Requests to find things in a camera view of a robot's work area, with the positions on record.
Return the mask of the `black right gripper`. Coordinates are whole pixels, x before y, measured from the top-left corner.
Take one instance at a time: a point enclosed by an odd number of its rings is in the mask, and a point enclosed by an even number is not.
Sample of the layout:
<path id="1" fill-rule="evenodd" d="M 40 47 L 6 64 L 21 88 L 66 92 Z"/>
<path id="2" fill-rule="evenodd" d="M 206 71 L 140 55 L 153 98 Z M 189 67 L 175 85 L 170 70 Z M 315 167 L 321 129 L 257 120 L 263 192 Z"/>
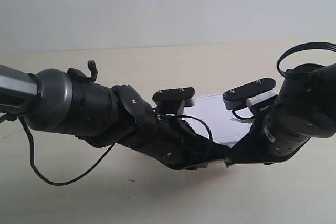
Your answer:
<path id="1" fill-rule="evenodd" d="M 225 162 L 227 167 L 238 164 L 282 163 L 292 158 L 309 140 L 309 137 L 293 136 L 279 130 L 280 137 L 270 139 L 267 129 L 268 115 L 256 117 L 250 131 L 235 144 Z"/>

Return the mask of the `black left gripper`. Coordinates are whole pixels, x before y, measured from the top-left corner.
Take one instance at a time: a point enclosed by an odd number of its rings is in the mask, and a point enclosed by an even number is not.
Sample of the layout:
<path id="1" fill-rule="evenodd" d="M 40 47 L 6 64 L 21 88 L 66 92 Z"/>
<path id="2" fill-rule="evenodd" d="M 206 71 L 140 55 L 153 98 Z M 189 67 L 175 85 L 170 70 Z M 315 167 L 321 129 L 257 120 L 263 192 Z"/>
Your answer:
<path id="1" fill-rule="evenodd" d="M 127 133 L 118 144 L 149 156 L 173 170 L 197 170 L 214 161 L 226 161 L 228 146 L 213 141 L 211 136 L 197 134 L 185 116 L 163 116 L 151 111 L 137 125 L 135 117 L 121 112 L 119 119 Z"/>

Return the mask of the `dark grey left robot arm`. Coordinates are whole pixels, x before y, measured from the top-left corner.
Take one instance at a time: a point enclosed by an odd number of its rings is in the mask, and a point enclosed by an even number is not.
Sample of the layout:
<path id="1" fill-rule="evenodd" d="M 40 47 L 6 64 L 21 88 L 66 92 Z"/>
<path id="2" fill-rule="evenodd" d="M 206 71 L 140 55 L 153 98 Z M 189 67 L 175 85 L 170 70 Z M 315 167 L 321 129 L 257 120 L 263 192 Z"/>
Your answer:
<path id="1" fill-rule="evenodd" d="M 95 148 L 120 144 L 174 169 L 195 170 L 225 161 L 229 148 L 197 134 L 183 109 L 193 106 L 192 87 L 153 96 L 153 108 L 130 85 L 105 87 L 70 68 L 37 74 L 1 66 L 1 112 L 23 118 L 33 130 L 73 135 Z"/>

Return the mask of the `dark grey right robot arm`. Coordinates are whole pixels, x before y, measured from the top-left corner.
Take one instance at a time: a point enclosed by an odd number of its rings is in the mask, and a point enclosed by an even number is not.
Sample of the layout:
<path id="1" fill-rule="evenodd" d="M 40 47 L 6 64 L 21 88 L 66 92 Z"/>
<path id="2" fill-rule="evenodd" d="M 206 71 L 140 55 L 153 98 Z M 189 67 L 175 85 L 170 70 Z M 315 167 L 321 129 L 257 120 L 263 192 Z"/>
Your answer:
<path id="1" fill-rule="evenodd" d="M 335 64 L 303 64 L 286 74 L 307 72 L 309 77 L 285 78 L 274 90 L 243 100 L 254 116 L 250 131 L 227 155 L 226 166 L 281 163 L 292 158 L 311 138 L 335 135 Z"/>

